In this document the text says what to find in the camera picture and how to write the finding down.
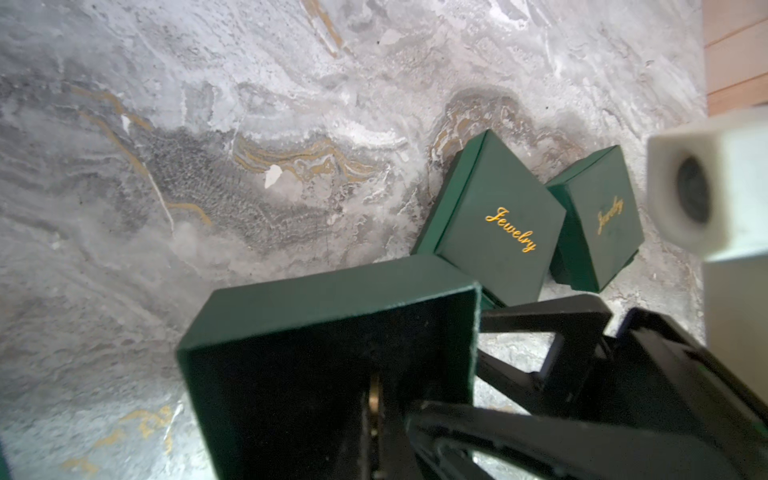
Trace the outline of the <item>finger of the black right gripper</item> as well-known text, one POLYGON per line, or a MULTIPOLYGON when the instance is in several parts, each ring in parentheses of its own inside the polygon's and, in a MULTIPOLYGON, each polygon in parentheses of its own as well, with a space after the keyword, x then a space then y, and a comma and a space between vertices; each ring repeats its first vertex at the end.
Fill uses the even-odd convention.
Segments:
POLYGON ((737 469, 685 435, 419 401, 405 417, 416 453, 441 479, 487 479, 489 455, 542 479, 737 479, 737 469))
POLYGON ((568 417, 611 317, 600 297, 589 294, 486 310, 482 333, 552 333, 554 338, 538 371, 524 372, 479 350, 476 375, 533 415, 568 417))

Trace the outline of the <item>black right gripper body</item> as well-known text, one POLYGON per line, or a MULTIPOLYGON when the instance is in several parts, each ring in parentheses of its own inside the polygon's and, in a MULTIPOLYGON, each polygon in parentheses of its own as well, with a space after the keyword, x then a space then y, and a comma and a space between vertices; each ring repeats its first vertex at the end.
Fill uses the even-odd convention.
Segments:
POLYGON ((671 317, 631 309, 580 397, 589 421, 690 435, 767 476, 767 406, 671 317))

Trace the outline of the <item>small green box lid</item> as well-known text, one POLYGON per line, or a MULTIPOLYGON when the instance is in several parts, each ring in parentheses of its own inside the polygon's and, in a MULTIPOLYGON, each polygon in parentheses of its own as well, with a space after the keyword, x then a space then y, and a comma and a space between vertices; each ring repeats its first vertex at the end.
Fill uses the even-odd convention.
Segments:
POLYGON ((553 280, 576 291, 601 292, 644 242, 621 147, 593 152, 545 187, 566 210, 550 264, 553 280))

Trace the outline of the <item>large green jewelry box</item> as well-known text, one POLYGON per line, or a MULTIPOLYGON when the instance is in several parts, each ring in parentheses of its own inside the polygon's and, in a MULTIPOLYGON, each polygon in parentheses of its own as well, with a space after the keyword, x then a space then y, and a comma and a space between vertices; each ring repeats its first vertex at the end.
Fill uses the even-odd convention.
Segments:
POLYGON ((476 279, 487 308, 538 300, 565 210, 491 130, 455 156, 413 248, 476 279))

